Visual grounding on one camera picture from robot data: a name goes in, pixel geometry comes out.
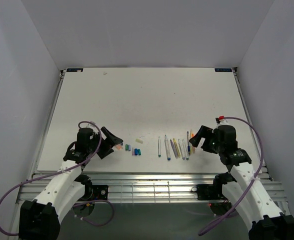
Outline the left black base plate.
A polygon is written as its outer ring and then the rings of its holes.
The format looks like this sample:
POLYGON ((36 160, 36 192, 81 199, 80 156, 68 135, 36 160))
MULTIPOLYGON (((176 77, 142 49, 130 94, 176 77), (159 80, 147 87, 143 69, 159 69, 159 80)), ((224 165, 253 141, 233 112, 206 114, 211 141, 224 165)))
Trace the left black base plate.
POLYGON ((108 185, 86 185, 83 197, 81 201, 92 201, 92 200, 107 200, 109 193, 108 185))

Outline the left blue corner label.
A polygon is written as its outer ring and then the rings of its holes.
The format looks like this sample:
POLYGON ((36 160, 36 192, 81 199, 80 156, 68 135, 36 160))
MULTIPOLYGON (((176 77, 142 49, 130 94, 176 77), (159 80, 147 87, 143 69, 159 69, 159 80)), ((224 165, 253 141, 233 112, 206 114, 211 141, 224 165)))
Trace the left blue corner label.
POLYGON ((83 68, 67 68, 66 72, 67 73, 82 73, 83 72, 83 68))

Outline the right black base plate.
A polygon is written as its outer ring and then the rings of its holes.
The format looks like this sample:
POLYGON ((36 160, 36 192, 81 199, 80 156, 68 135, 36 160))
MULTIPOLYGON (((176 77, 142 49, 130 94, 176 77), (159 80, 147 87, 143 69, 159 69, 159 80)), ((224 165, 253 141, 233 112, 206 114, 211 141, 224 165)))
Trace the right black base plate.
POLYGON ((197 184, 191 188, 191 192, 195 193, 200 201, 226 200, 213 184, 197 184))

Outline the lavender acrylic marker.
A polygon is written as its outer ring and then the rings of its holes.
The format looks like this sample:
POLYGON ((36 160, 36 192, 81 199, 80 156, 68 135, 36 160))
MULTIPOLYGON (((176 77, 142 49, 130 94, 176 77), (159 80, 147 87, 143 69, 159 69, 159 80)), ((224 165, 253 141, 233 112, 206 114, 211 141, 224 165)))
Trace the lavender acrylic marker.
POLYGON ((182 146, 182 143, 181 143, 180 139, 178 139, 178 145, 179 145, 179 150, 180 150, 180 153, 181 153, 181 158, 182 158, 183 160, 185 160, 184 148, 183 148, 183 146, 182 146))

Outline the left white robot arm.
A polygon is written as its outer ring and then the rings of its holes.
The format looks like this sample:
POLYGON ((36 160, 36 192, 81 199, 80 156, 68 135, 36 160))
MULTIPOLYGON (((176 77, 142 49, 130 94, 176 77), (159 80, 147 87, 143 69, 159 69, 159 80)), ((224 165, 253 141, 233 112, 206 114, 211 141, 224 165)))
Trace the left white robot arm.
POLYGON ((74 207, 89 208, 95 203, 109 203, 107 185, 93 185, 91 178, 83 174, 89 160, 98 155, 103 159, 113 153, 113 148, 123 140, 105 127, 98 132, 90 127, 79 127, 76 141, 65 152, 57 174, 32 201, 21 205, 18 237, 21 240, 56 240, 61 223, 74 207))

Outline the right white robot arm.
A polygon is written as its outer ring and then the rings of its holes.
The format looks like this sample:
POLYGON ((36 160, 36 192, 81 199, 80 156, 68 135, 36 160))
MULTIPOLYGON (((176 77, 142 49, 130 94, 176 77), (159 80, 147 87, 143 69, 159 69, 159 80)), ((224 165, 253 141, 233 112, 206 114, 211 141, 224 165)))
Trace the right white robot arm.
POLYGON ((203 125, 189 142, 196 148, 201 139, 202 150, 219 155, 227 168, 209 188, 201 190, 202 196, 228 200, 228 213, 239 214, 251 240, 293 240, 294 217, 284 214, 255 175, 249 154, 238 147, 236 129, 229 124, 214 129, 203 125))

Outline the clear yellow highlighter cap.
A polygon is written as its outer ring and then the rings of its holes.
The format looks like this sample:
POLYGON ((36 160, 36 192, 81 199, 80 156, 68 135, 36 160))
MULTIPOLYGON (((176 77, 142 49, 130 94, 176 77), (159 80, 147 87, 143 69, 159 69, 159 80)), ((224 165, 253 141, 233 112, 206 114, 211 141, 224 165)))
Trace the clear yellow highlighter cap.
POLYGON ((142 139, 139 139, 139 138, 137 138, 135 141, 140 144, 143 144, 143 142, 144 142, 142 139))

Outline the blue ballpoint pen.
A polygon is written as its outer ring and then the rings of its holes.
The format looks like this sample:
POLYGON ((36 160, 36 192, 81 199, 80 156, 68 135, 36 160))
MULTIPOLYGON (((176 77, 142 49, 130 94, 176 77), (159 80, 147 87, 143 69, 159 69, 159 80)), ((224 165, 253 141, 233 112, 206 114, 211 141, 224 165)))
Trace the blue ballpoint pen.
POLYGON ((188 153, 188 156, 190 156, 191 154, 191 149, 190 149, 190 143, 189 143, 189 138, 190 135, 189 135, 189 131, 186 132, 186 140, 187 140, 187 153, 188 153))

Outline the blue corner label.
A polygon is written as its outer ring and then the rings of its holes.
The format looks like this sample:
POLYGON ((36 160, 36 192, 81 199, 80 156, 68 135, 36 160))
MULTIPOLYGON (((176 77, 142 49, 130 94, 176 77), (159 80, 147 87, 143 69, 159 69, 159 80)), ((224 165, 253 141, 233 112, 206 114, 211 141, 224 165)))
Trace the blue corner label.
POLYGON ((215 72, 220 72, 220 73, 230 73, 233 70, 231 68, 215 68, 215 72))
POLYGON ((66 72, 67 73, 82 73, 83 72, 83 68, 67 68, 66 72))

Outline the yellow highlighter pen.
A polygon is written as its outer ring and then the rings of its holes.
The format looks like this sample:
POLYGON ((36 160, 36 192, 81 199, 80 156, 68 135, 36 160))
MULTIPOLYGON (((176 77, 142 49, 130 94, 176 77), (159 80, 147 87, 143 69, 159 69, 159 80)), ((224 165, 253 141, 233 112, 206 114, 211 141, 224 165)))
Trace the yellow highlighter pen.
POLYGON ((181 157, 181 153, 180 153, 180 150, 179 150, 179 147, 178 147, 178 143, 177 143, 177 141, 176 141, 175 138, 173 138, 173 144, 174 144, 174 147, 175 147, 177 158, 180 158, 181 157))

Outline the right blue corner label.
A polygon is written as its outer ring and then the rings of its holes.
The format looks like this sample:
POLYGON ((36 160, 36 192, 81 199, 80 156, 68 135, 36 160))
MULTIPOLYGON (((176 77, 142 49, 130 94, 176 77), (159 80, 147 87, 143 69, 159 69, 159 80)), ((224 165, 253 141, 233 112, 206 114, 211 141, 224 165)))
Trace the right blue corner label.
POLYGON ((233 70, 231 68, 215 68, 215 72, 220 72, 220 73, 230 73, 233 70))

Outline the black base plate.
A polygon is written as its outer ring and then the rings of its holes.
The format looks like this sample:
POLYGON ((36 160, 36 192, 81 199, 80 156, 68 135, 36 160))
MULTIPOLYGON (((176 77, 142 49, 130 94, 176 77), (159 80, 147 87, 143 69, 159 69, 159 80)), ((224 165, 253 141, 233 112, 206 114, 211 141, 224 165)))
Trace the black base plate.
POLYGON ((92 201, 92 200, 107 200, 109 193, 108 185, 86 185, 83 197, 81 201, 92 201))
POLYGON ((200 201, 226 200, 213 184, 197 184, 191 188, 191 192, 195 193, 200 201))

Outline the clear orange highlighter cap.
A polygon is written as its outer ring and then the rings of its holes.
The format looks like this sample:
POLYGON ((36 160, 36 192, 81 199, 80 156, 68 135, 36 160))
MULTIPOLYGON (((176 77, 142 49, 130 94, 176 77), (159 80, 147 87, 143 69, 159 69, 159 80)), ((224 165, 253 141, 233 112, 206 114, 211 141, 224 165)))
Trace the clear orange highlighter cap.
POLYGON ((116 148, 117 150, 121 150, 123 147, 122 147, 121 145, 116 145, 115 148, 116 148))

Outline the aluminium frame rail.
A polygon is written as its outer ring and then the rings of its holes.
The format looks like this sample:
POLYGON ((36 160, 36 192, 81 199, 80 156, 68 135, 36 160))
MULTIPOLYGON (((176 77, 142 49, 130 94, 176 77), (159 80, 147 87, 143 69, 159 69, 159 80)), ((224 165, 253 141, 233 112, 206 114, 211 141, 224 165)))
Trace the aluminium frame rail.
MULTIPOLYGON (((107 185, 107 199, 113 204, 196 203, 196 186, 212 184, 215 174, 107 174, 89 173, 93 185, 107 185)), ((274 202, 287 202, 280 181, 272 181, 267 173, 259 178, 274 202)), ((32 200, 45 189, 51 178, 22 186, 17 202, 32 200)))

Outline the blue cap white marker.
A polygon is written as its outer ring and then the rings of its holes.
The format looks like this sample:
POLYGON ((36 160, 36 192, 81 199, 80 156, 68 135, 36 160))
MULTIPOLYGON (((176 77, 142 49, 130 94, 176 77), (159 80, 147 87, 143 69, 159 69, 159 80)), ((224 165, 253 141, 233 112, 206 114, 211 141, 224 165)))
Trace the blue cap white marker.
POLYGON ((165 152, 166 152, 166 158, 168 161, 171 160, 171 154, 170 154, 170 148, 169 148, 169 141, 168 141, 168 137, 165 134, 164 135, 164 144, 165 144, 165 152))

